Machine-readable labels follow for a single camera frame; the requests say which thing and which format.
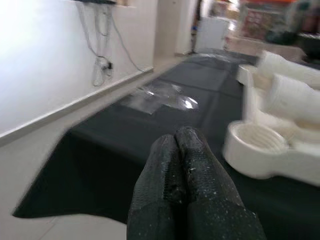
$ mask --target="electrical cable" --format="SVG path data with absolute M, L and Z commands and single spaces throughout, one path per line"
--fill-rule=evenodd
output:
M 119 39 L 120 39 L 120 43 L 121 43 L 121 45 L 122 45 L 122 47 L 123 47 L 123 49 L 124 49 L 127 57 L 129 58 L 130 62 L 132 63 L 132 65 L 133 65 L 138 71 L 140 71 L 140 72 L 142 72 L 142 73 L 146 73 L 144 70 L 140 69 L 140 68 L 134 63 L 134 61 L 132 60 L 129 51 L 128 51 L 128 49 L 127 49 L 126 46 L 125 46 L 124 40 L 123 40 L 123 38 L 122 38 L 122 36 L 121 36 L 121 34 L 120 34 L 120 32 L 119 32 L 119 29 L 117 28 L 117 25 L 116 25 L 116 22 L 115 22 L 115 20 L 114 20 L 114 16 L 112 15 L 112 13 L 111 13 L 111 20 L 112 20 L 112 23 L 113 23 L 114 30 L 115 30 L 116 33 L 118 34 Z
M 92 47 L 92 43 L 90 40 L 90 35 L 89 35 L 89 31 L 88 31 L 88 26 L 86 24 L 86 19 L 85 19 L 85 14 L 84 14 L 84 10 L 82 8 L 82 6 L 80 6 L 80 2 L 76 3 L 76 7 L 78 10 L 78 15 L 79 15 L 79 19 L 82 25 L 82 29 L 83 29 L 83 33 L 85 36 L 85 40 L 87 43 L 87 46 L 89 48 L 89 50 L 95 55 L 95 63 L 94 63 L 94 68 L 93 68 L 93 75 L 92 75 L 92 85 L 94 87 L 100 87 L 102 86 L 105 81 L 106 78 L 104 77 L 105 75 L 107 75 L 109 77 L 109 80 L 112 79 L 113 77 L 113 69 L 108 69 L 106 68 L 106 66 L 110 63 L 110 61 L 103 56 L 103 53 L 100 54 L 101 52 L 101 38 L 99 35 L 102 35 L 102 37 L 106 38 L 105 41 L 105 49 L 104 52 L 107 51 L 107 44 L 108 44 L 108 40 L 109 40 L 109 35 L 110 35 L 110 29 L 111 29 L 111 19 L 110 19 L 110 14 L 109 12 L 111 12 L 111 9 L 108 8 L 108 12 L 107 13 L 103 13 L 104 15 L 107 16 L 107 30 L 106 33 L 103 33 L 100 29 L 100 21 L 99 21 L 99 8 L 96 6 L 94 8 L 94 12 L 95 12 L 95 16 L 94 16 L 94 22 L 95 22 L 95 35 L 96 35 L 96 45 L 97 45 L 97 50 L 95 51 Z M 97 78 L 97 72 L 100 71 L 101 73 L 101 77 L 103 78 L 103 81 L 99 84 L 96 84 L 96 78 Z

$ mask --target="tiled floor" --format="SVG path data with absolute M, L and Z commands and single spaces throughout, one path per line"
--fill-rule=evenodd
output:
M 88 215 L 19 219 L 11 213 L 66 129 L 131 92 L 184 57 L 155 61 L 148 73 L 7 145 L 0 147 L 0 233 L 3 240 L 124 240 L 126 225 Z

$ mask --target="white plastic object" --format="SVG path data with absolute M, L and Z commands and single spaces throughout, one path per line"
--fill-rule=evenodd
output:
M 320 91 L 302 81 L 275 74 L 261 110 L 280 118 L 320 124 Z
M 235 170 L 251 178 L 280 175 L 320 186 L 320 156 L 290 149 L 285 138 L 263 125 L 230 123 L 222 154 Z
M 320 89 L 320 70 L 284 59 L 282 56 L 263 51 L 257 63 L 257 73 L 271 79 L 274 74 L 284 75 Z
M 217 17 L 203 17 L 196 34 L 196 53 L 203 49 L 224 49 L 225 36 L 228 33 L 230 21 Z
M 290 144 L 297 151 L 320 156 L 320 125 L 315 127 L 307 123 L 300 124 L 290 139 Z
M 243 119 L 259 125 L 267 126 L 287 140 L 291 139 L 296 131 L 296 124 L 292 120 L 276 117 L 261 111 L 262 101 L 266 90 L 271 86 L 271 80 L 257 74 L 254 66 L 240 65 L 237 80 L 245 83 L 243 98 Z
M 254 73 L 257 72 L 257 68 L 252 65 L 247 65 L 247 64 L 240 64 L 238 67 L 238 72 L 236 75 L 236 79 L 239 83 L 243 85 L 248 85 L 248 74 L 253 75 Z

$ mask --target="plastic sheet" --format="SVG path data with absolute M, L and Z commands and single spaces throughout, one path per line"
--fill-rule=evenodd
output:
M 207 58 L 215 58 L 217 60 L 227 62 L 227 63 L 241 63 L 244 61 L 244 59 L 232 56 L 232 54 L 228 54 L 228 52 L 226 52 L 224 54 L 200 53 L 199 56 L 207 57 Z
M 199 108 L 196 100 L 182 93 L 181 86 L 157 81 L 138 88 L 121 104 L 147 114 L 153 114 L 163 105 L 183 111 Z

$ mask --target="black mat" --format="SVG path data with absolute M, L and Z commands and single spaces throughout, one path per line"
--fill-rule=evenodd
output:
M 252 179 L 232 169 L 222 157 L 228 124 L 242 119 L 243 87 L 235 79 L 238 64 L 254 64 L 256 58 L 214 53 L 228 61 L 193 56 L 156 79 L 181 85 L 199 109 L 162 106 L 149 115 L 118 102 L 105 108 L 65 134 L 14 216 L 82 213 L 125 223 L 151 144 L 181 126 L 192 126 L 207 138 L 245 207 L 258 213 L 269 240 L 319 239 L 319 188 L 284 177 Z

